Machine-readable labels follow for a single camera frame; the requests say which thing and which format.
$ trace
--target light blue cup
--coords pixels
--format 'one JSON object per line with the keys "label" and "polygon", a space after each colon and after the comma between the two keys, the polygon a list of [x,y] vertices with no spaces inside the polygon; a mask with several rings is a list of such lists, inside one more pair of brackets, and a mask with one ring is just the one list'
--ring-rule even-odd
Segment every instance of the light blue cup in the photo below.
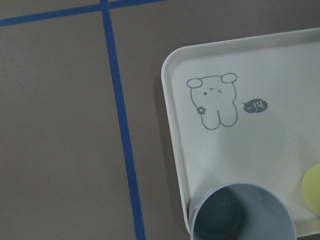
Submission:
{"label": "light blue cup", "polygon": [[189,226],[191,240],[297,239],[293,219],[279,198],[250,183],[196,194],[189,207]]}

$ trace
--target yellow object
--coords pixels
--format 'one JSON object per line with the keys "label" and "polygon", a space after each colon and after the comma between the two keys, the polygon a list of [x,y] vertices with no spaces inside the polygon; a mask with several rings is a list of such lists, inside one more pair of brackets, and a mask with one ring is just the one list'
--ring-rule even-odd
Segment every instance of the yellow object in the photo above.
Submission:
{"label": "yellow object", "polygon": [[320,164],[313,166],[305,173],[301,189],[308,208],[320,216]]}

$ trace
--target plastic tray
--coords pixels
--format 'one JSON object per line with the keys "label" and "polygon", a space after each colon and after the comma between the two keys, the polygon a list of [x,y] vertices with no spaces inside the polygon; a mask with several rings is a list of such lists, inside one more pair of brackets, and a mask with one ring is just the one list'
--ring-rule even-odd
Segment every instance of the plastic tray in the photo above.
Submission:
{"label": "plastic tray", "polygon": [[301,193],[320,163],[320,28],[182,47],[161,78],[188,231],[195,191],[218,181],[269,189],[298,236],[320,233]]}

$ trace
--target speech bubble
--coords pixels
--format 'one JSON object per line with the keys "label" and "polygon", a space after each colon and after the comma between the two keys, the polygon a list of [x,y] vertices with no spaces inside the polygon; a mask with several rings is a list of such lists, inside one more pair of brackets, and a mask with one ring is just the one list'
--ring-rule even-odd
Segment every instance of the speech bubble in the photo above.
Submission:
{"label": "speech bubble", "polygon": [[260,98],[253,99],[242,104],[244,105],[243,109],[249,114],[261,113],[268,108],[268,103]]}

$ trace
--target gray floor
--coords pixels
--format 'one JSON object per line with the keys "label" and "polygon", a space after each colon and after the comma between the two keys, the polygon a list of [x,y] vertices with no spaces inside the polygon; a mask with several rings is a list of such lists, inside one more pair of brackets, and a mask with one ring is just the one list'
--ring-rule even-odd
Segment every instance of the gray floor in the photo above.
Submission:
{"label": "gray floor", "polygon": [[[97,3],[0,0],[0,19]],[[165,58],[187,45],[320,27],[319,12],[318,0],[111,10],[148,240],[189,239],[161,85]],[[101,13],[1,27],[0,42],[0,239],[135,239]]]}

